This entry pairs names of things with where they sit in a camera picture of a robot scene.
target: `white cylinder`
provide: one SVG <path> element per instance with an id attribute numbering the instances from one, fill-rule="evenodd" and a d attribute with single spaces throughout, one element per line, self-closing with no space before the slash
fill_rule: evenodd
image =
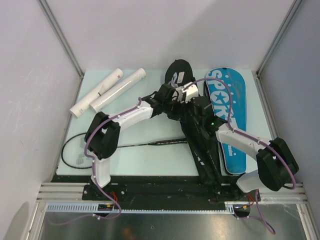
<path id="1" fill-rule="evenodd" d="M 124 72 L 119 68 L 114 70 L 110 75 L 108 75 L 102 82 L 100 82 L 91 92 L 89 92 L 84 98 L 78 101 L 72 108 L 70 112 L 75 117 L 80 117 L 88 108 L 89 104 L 95 99 L 99 98 L 106 91 L 108 91 L 117 81 L 122 78 Z"/>
<path id="2" fill-rule="evenodd" d="M 122 80 L 120 83 L 115 85 L 101 97 L 94 100 L 90 103 L 90 106 L 95 110 L 97 113 L 101 108 L 110 104 L 113 100 L 118 98 L 121 94 L 126 92 L 132 86 L 137 84 L 147 75 L 146 71 L 143 68 L 139 68 L 133 74 L 128 76 L 126 79 Z"/>

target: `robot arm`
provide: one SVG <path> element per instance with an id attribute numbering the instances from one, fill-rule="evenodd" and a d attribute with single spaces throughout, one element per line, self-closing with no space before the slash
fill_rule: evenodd
<path id="1" fill-rule="evenodd" d="M 116 151 L 118 146 L 119 134 L 126 128 L 131 127 L 132 125 L 151 118 L 153 114 L 153 108 L 149 103 L 141 101 L 140 105 L 136 110 L 130 111 L 127 114 L 118 116 L 113 121 L 107 123 L 103 129 L 106 129 L 106 132 L 103 132 L 103 129 L 100 129 L 93 137 L 89 150 L 93 152 L 98 160 L 94 161 L 96 169 L 96 181 L 100 187 L 106 186 L 110 181 L 110 157 Z M 117 116 L 118 113 L 111 114 L 110 116 L 99 112 L 95 115 L 88 132 L 85 135 L 85 141 L 88 140 L 91 133 L 96 129 L 100 123 L 104 122 L 107 118 L 112 118 Z"/>
<path id="2" fill-rule="evenodd" d="M 213 139 L 220 143 L 234 146 L 255 159 L 258 170 L 245 173 L 236 181 L 238 188 L 244 193 L 261 187 L 268 187 L 273 191 L 278 191 L 290 179 L 288 171 L 284 169 L 281 162 L 267 148 L 259 144 L 261 142 L 275 149 L 285 160 L 293 174 L 299 170 L 284 140 L 280 138 L 275 140 L 259 138 L 259 143 L 257 143 L 229 129 L 227 121 L 215 116 L 211 102 L 206 97 L 199 96 L 197 86 L 191 84 L 190 82 L 177 88 L 163 84 L 159 91 L 155 92 L 154 96 L 149 95 L 142 98 L 142 102 L 137 109 L 110 121 L 103 127 L 103 129 L 107 129 L 105 133 L 100 129 L 92 138 L 89 150 L 99 159 L 94 164 L 96 179 L 102 188 L 111 180 L 110 156 L 117 149 L 120 132 L 142 120 L 153 118 L 161 113 L 165 113 L 168 118 L 180 122 L 186 121 L 186 116 L 192 116 L 199 135 L 206 139 Z M 85 141 L 88 140 L 97 126 L 107 118 L 109 116 L 103 112 L 96 114 L 85 136 Z"/>

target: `gray wall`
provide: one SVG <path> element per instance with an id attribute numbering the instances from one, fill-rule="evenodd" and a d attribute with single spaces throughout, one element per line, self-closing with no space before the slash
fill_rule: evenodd
<path id="1" fill-rule="evenodd" d="M 47 0 L 86 70 L 257 69 L 294 0 Z"/>
<path id="2" fill-rule="evenodd" d="M 18 240 L 24 231 L 41 182 L 53 170 L 78 83 L 37 1 L 2 0 L 1 240 Z"/>
<path id="3" fill-rule="evenodd" d="M 276 121 L 320 224 L 320 1 L 306 0 L 262 73 Z"/>

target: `metal frame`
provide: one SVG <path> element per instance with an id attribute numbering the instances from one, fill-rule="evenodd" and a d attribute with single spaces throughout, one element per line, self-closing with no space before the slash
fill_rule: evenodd
<path id="1" fill-rule="evenodd" d="M 84 72 L 81 70 L 81 67 L 79 66 L 79 63 L 64 35 L 64 33 L 61 30 L 61 27 L 59 26 L 52 10 L 50 9 L 48 3 L 46 0 L 37 0 L 39 3 L 44 15 L 46 16 L 46 19 L 48 20 L 49 24 L 52 27 L 52 30 L 54 31 L 56 37 L 58 38 L 59 42 L 61 43 L 62 48 L 65 51 L 65 54 L 71 61 L 75 71 L 79 75 L 80 79 L 83 79 Z"/>
<path id="2" fill-rule="evenodd" d="M 294 2 L 292 3 L 288 13 L 286 14 L 278 32 L 276 33 L 274 39 L 272 40 L 272 43 L 269 47 L 269 49 L 267 50 L 266 54 L 264 55 L 258 69 L 257 69 L 257 74 L 258 76 L 261 75 L 261 73 L 263 72 L 263 70 L 265 69 L 266 64 L 268 63 L 269 59 L 271 58 L 271 56 L 273 55 L 273 53 L 275 52 L 277 46 L 279 45 L 281 39 L 283 38 L 285 32 L 287 31 L 288 27 L 290 26 L 292 20 L 294 19 L 296 13 L 298 12 L 298 10 L 300 9 L 300 6 L 302 4 L 304 0 L 294 0 Z"/>
<path id="3" fill-rule="evenodd" d="M 306 239 L 315 240 L 320 239 L 318 227 L 315 224 L 315 219 L 311 211 L 311 207 L 309 203 L 306 204 L 297 204 L 296 205 L 300 219 L 302 222 L 302 226 L 305 232 Z"/>
<path id="4" fill-rule="evenodd" d="M 45 219 L 47 203 L 36 202 L 31 219 L 28 224 L 27 231 L 24 236 L 24 240 L 38 240 L 41 233 L 42 224 Z"/>
<path id="5" fill-rule="evenodd" d="M 261 78 L 254 71 L 252 71 L 252 75 L 253 75 L 254 83 L 255 83 L 255 86 L 256 86 L 256 89 L 258 91 L 258 95 L 259 95 L 259 98 L 260 98 L 260 101 L 261 101 L 261 104 L 262 104 L 262 109 L 263 109 L 263 112 L 264 112 L 264 116 L 265 116 L 266 123 L 267 123 L 268 128 L 269 128 L 271 137 L 273 139 L 275 139 L 278 136 L 276 122 L 275 122 L 274 115 L 273 115 L 273 113 L 271 111 L 271 107 L 269 105 L 269 102 L 268 102 L 264 87 L 262 85 Z"/>
<path id="6" fill-rule="evenodd" d="M 63 207 L 64 211 L 67 212 L 79 212 L 79 208 L 85 208 L 85 207 L 93 207 L 98 203 L 104 203 L 104 204 L 112 204 L 113 202 L 110 200 L 86 200 L 84 198 L 84 194 L 89 191 L 87 191 L 86 188 L 88 187 L 88 183 L 54 183 L 54 182 L 48 182 L 48 183 L 42 183 L 39 194 L 37 196 L 37 202 L 40 203 L 49 203 L 49 206 L 55 206 L 54 210 L 57 210 L 57 207 Z M 247 201 L 239 201 L 238 203 L 247 204 Z M 123 213 L 180 213 L 180 214 L 197 214 L 197 213 L 207 213 L 207 214 L 233 214 L 233 210 L 230 209 L 230 205 L 232 203 L 225 202 L 225 210 L 223 209 L 203 209 L 203 210 L 161 210 L 161 209 L 142 209 L 138 210 L 134 208 L 134 205 L 131 204 L 127 207 L 122 206 L 122 212 Z"/>
<path id="7" fill-rule="evenodd" d="M 86 201 L 82 200 L 84 186 L 88 183 L 54 183 L 44 182 L 39 190 L 36 201 L 38 203 L 105 203 L 111 204 L 109 200 Z M 275 192 L 268 188 L 259 190 L 262 204 L 307 204 L 308 197 L 304 185 L 298 183 L 296 189 L 281 188 Z M 226 204 L 247 204 L 247 201 L 227 201 Z"/>

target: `cable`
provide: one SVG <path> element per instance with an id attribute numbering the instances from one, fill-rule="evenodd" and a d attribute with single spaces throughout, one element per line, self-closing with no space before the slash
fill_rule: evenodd
<path id="1" fill-rule="evenodd" d="M 255 204 L 255 200 L 254 200 L 254 198 L 253 198 L 250 194 L 248 194 L 248 198 L 249 198 L 249 201 L 250 201 L 250 206 L 252 206 L 253 204 Z"/>
<path id="2" fill-rule="evenodd" d="M 84 147 L 84 155 L 85 155 L 86 157 L 92 159 L 92 163 L 93 163 L 93 164 L 92 164 L 92 175 L 93 175 L 93 179 L 94 179 L 94 181 L 95 181 L 95 184 L 96 184 L 97 188 L 99 189 L 99 191 L 100 191 L 104 196 L 106 196 L 108 199 L 110 199 L 111 201 L 113 201 L 114 204 L 119 208 L 119 213 L 118 213 L 118 214 L 116 214 L 116 215 L 114 215 L 114 216 L 110 216 L 110 217 L 99 216 L 98 219 L 115 219 L 115 218 L 117 218 L 117 217 L 120 216 L 120 214 L 121 214 L 121 212 L 122 212 L 122 209 L 121 209 L 121 206 L 119 205 L 119 203 L 117 203 L 116 200 L 114 200 L 111 196 L 109 196 L 109 195 L 100 187 L 100 185 L 98 184 L 97 176 L 96 176 L 96 165 L 94 164 L 96 158 L 95 158 L 95 156 L 90 155 L 90 154 L 87 153 L 87 152 L 88 152 L 88 147 L 89 147 L 90 142 L 92 141 L 93 137 L 96 135 L 96 133 L 97 133 L 105 124 L 107 124 L 109 121 L 112 121 L 113 119 L 116 119 L 116 118 L 118 118 L 118 117 L 120 117 L 120 116 L 123 116 L 123 115 L 125 115 L 125 114 L 128 114 L 128 113 L 130 113 L 130 112 L 138 109 L 139 106 L 141 105 L 141 102 L 142 102 L 142 99 L 141 99 L 140 97 L 139 97 L 138 99 L 139 99 L 139 102 L 138 102 L 138 104 L 137 104 L 136 106 L 134 106 L 134 107 L 132 107 L 132 108 L 126 110 L 126 111 L 123 111 L 123 112 L 119 113 L 118 115 L 112 116 L 112 117 L 108 118 L 107 120 L 103 121 L 101 124 L 99 124 L 99 126 L 96 127 L 96 129 L 92 132 L 92 134 L 89 136 L 88 140 L 86 141 L 86 145 L 85 145 L 85 147 Z"/>
<path id="3" fill-rule="evenodd" d="M 117 197 L 117 195 L 115 194 L 115 192 L 112 191 L 112 192 L 110 192 L 110 193 L 113 195 L 114 200 L 115 200 L 116 202 L 118 202 L 118 197 Z"/>
<path id="4" fill-rule="evenodd" d="M 66 221 L 66 222 L 61 222 L 61 223 L 55 223 L 55 222 L 52 222 L 49 218 L 49 216 L 46 217 L 46 221 L 50 224 L 50 225 L 53 225 L 53 226 L 63 226 L 63 225 L 68 225 L 68 224 L 71 224 L 79 219 L 82 219 L 82 218 L 86 218 L 86 217 L 90 217 L 90 216 L 94 216 L 95 214 L 84 214 L 84 215 L 81 215 L 81 216 L 78 216 L 72 220 L 69 220 L 69 221 Z"/>
<path id="5" fill-rule="evenodd" d="M 65 150 L 66 145 L 67 145 L 72 139 L 74 139 L 74 138 L 76 138 L 76 137 L 79 137 L 79 136 L 82 136 L 82 135 L 85 135 L 85 134 L 86 134 L 86 132 L 83 132 L 83 133 L 79 133 L 79 134 L 77 134 L 77 135 L 74 135 L 73 137 L 69 138 L 69 139 L 63 144 L 63 146 L 62 146 L 62 149 L 61 149 L 61 160 L 62 160 L 62 162 L 63 162 L 65 165 L 67 165 L 67 166 L 70 167 L 70 168 L 73 168 L 73 169 L 90 169 L 90 168 L 92 168 L 92 166 L 86 166 L 86 167 L 72 166 L 72 165 L 70 165 L 69 163 L 67 163 L 67 162 L 65 161 L 65 159 L 64 159 L 64 150 Z"/>
<path id="6" fill-rule="evenodd" d="M 240 205 L 240 206 L 233 206 L 234 209 L 246 209 L 249 208 L 250 205 Z"/>
<path id="7" fill-rule="evenodd" d="M 177 89 L 174 89 L 174 92 L 176 93 L 176 98 L 178 98 L 179 92 L 177 91 Z"/>
<path id="8" fill-rule="evenodd" d="M 215 78 L 215 77 L 205 77 L 205 78 L 201 78 L 201 79 L 198 79 L 194 82 L 192 82 L 191 84 L 189 84 L 188 86 L 186 86 L 183 90 L 186 90 L 188 89 L 190 86 L 192 86 L 193 84 L 196 84 L 198 82 L 201 82 L 201 81 L 205 81 L 205 84 L 206 84 L 206 87 L 207 89 L 209 90 L 209 85 L 208 85 L 208 80 L 215 80 L 215 81 L 218 81 L 219 83 L 221 83 L 222 85 L 224 85 L 224 87 L 226 88 L 226 90 L 228 91 L 228 95 L 229 95 L 229 111 L 228 111 L 228 116 L 227 116 L 227 126 L 228 128 L 233 131 L 233 132 L 236 132 L 250 140 L 253 140 L 255 142 L 257 142 L 258 144 L 261 144 L 262 146 L 264 146 L 265 148 L 267 148 L 268 150 L 270 150 L 279 160 L 280 162 L 283 164 L 284 168 L 287 170 L 288 174 L 290 175 L 290 178 L 291 178 L 291 181 L 292 181 L 292 187 L 288 187 L 286 186 L 285 188 L 286 189 L 295 189 L 296 188 L 296 180 L 295 180 L 295 177 L 293 175 L 293 173 L 291 172 L 289 166 L 287 165 L 287 163 L 285 162 L 285 160 L 280 156 L 280 154 L 275 151 L 272 147 L 270 147 L 268 144 L 264 143 L 263 141 L 260 141 L 258 138 L 255 138 L 249 134 L 246 134 L 245 132 L 242 132 L 242 131 L 239 131 L 237 130 L 236 128 L 232 127 L 231 125 L 231 121 L 230 121 L 230 118 L 231 118 L 231 112 L 232 112 L 232 95 L 231 95 L 231 92 L 230 92 L 230 89 L 229 87 L 227 86 L 227 84 L 225 84 L 224 81 L 218 79 L 218 78 Z M 258 203 L 258 194 L 259 194 L 259 190 L 257 189 L 255 191 L 255 202 L 256 202 L 256 207 L 258 209 L 258 212 L 260 214 L 260 217 L 258 216 L 248 216 L 246 218 L 251 218 L 251 219 L 256 219 L 256 220 L 259 220 L 259 221 L 262 221 L 264 226 L 268 229 L 268 231 L 275 235 L 276 234 L 276 231 L 275 229 L 266 221 L 265 217 L 263 216 L 262 212 L 261 212 L 261 209 L 260 209 L 260 206 L 259 206 L 259 203 Z"/>
<path id="9" fill-rule="evenodd" d="M 86 166 L 86 167 L 80 167 L 80 166 L 72 166 L 69 163 L 66 162 L 65 158 L 64 158 L 64 151 L 65 151 L 65 147 L 66 145 L 74 138 L 82 136 L 87 134 L 86 132 L 83 133 L 79 133 L 77 135 L 74 135 L 73 137 L 69 138 L 62 146 L 61 149 L 61 160 L 62 162 L 67 165 L 70 168 L 73 169 L 91 169 L 92 165 L 90 166 Z M 140 146 L 165 146 L 165 145 L 173 145 L 173 144 L 187 144 L 188 141 L 186 138 L 177 138 L 177 139 L 170 139 L 170 140 L 160 140 L 160 141 L 153 141 L 153 142 L 149 142 L 149 143 L 142 143 L 142 144 L 133 144 L 133 145 L 124 145 L 124 146 L 118 146 L 117 148 L 130 148 L 130 147 L 140 147 Z"/>

